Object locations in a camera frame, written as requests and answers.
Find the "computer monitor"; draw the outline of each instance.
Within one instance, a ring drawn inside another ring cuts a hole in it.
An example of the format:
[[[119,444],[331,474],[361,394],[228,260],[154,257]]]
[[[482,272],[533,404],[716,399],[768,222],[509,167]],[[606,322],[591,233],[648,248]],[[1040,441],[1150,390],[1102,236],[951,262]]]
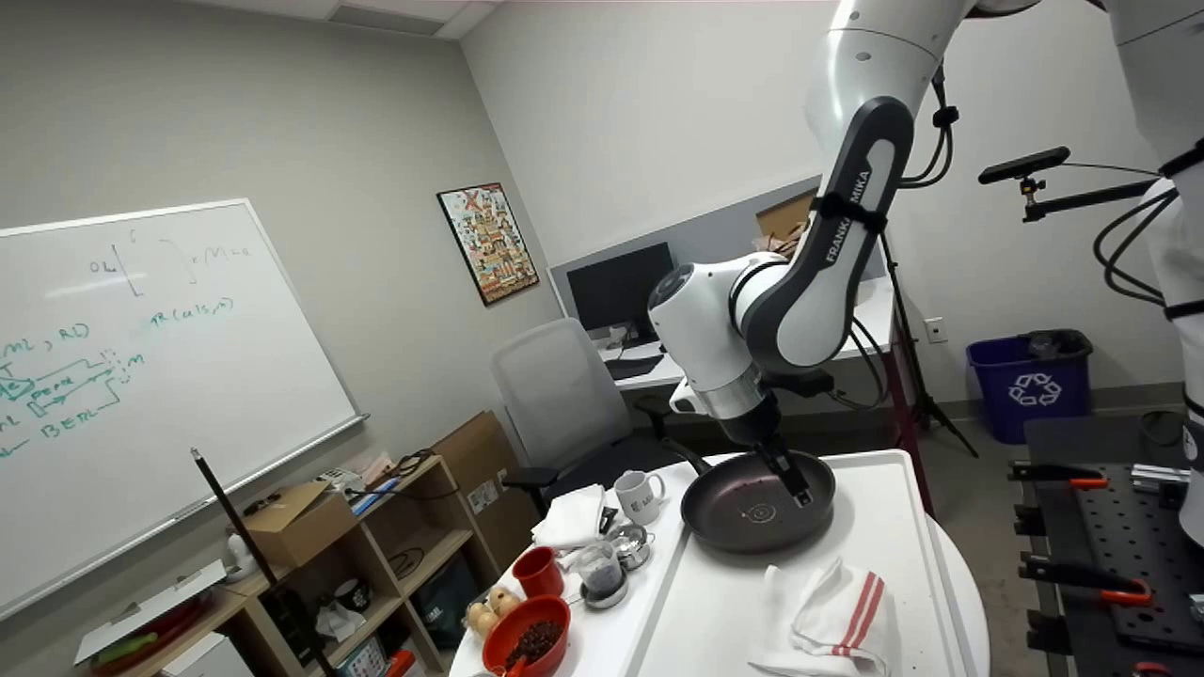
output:
[[[671,246],[637,248],[568,272],[576,321],[587,332],[628,327],[628,344],[656,344],[648,294],[674,272]]]

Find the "picture frame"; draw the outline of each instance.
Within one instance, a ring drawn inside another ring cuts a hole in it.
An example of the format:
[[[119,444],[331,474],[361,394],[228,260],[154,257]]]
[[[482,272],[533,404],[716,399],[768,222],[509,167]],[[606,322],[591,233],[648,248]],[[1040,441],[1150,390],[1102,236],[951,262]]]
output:
[[[438,191],[438,201],[482,304],[497,304],[538,285],[533,260],[502,183],[449,189]]]

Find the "red bowl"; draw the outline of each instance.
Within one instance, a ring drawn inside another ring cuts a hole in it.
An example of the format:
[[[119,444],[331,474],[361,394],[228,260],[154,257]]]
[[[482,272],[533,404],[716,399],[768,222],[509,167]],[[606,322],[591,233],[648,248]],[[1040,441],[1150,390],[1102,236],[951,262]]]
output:
[[[566,663],[568,652],[568,607],[566,598],[528,598],[517,607],[485,638],[482,663],[489,673],[509,673],[509,677],[548,677]],[[541,653],[528,653],[528,663],[517,663],[518,642],[548,642]]]

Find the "bin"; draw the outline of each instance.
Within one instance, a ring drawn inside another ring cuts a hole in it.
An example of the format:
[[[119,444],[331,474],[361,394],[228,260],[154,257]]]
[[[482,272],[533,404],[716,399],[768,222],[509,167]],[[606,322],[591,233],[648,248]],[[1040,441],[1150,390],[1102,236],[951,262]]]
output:
[[[1025,444],[1035,416],[1090,414],[1090,344],[1080,332],[1032,332],[971,344],[968,359],[981,386],[986,430],[1000,444]]]
[[[457,652],[463,638],[463,608],[482,598],[478,577],[457,552],[430,584],[416,586],[415,608],[439,652]]]

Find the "frying pan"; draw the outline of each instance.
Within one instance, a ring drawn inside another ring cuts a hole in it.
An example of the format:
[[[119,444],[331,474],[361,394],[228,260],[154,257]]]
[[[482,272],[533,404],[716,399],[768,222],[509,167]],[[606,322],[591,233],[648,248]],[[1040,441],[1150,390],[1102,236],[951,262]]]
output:
[[[803,504],[759,454],[737,454],[717,465],[689,448],[682,454],[701,474],[682,495],[682,518],[705,548],[775,552],[819,541],[830,527],[834,474],[817,454],[791,453],[809,483],[809,500]]]

